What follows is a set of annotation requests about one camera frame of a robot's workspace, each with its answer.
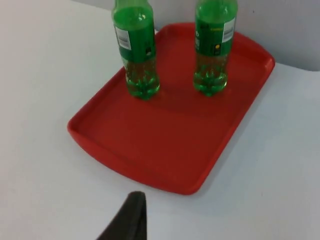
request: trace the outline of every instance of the plastic tray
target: plastic tray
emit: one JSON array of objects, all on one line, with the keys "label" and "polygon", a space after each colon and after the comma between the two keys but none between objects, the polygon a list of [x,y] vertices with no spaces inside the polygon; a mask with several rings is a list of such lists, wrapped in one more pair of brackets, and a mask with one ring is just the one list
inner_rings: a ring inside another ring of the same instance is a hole
[{"label": "plastic tray", "polygon": [[236,33],[224,91],[193,87],[195,25],[171,24],[155,37],[160,91],[149,101],[129,95],[120,71],[70,120],[68,131],[93,158],[137,182],[195,193],[263,87],[275,61]]}]

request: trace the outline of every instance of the bottle label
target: bottle label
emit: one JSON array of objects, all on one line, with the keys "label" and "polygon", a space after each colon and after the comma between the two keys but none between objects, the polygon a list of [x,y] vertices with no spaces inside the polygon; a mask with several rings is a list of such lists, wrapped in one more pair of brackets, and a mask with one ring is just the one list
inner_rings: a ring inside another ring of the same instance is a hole
[{"label": "bottle label", "polygon": [[145,28],[126,31],[116,26],[115,33],[121,56],[133,63],[143,63],[156,56],[155,28],[150,24]]},{"label": "bottle label", "polygon": [[230,53],[235,32],[236,18],[222,24],[195,20],[195,50],[208,57]]}]

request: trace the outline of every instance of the plastic bottle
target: plastic bottle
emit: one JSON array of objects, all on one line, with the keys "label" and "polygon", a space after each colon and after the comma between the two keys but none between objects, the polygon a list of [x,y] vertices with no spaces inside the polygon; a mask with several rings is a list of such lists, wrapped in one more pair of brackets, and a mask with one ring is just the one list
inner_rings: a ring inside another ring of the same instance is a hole
[{"label": "plastic bottle", "polygon": [[147,100],[159,90],[154,13],[148,0],[115,0],[112,11],[131,95]]},{"label": "plastic bottle", "polygon": [[227,85],[237,0],[198,0],[195,9],[196,69],[194,87],[206,96],[222,91]]}]

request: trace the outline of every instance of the gray wall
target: gray wall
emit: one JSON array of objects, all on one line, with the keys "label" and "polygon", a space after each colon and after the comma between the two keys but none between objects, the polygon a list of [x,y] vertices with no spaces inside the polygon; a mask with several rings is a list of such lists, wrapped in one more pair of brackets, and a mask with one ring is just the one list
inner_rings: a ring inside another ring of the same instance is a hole
[{"label": "gray wall", "polygon": [[[105,9],[114,5],[114,0],[76,1]],[[149,0],[156,28],[194,21],[196,1]],[[238,4],[238,32],[264,46],[278,63],[320,70],[320,0],[238,0]]]}]

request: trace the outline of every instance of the black object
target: black object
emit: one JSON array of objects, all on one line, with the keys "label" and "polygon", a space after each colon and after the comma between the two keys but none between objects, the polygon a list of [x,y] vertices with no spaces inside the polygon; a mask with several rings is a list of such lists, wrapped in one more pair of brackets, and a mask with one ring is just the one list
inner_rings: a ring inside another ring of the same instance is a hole
[{"label": "black object", "polygon": [[147,240],[146,195],[131,192],[97,240]]}]

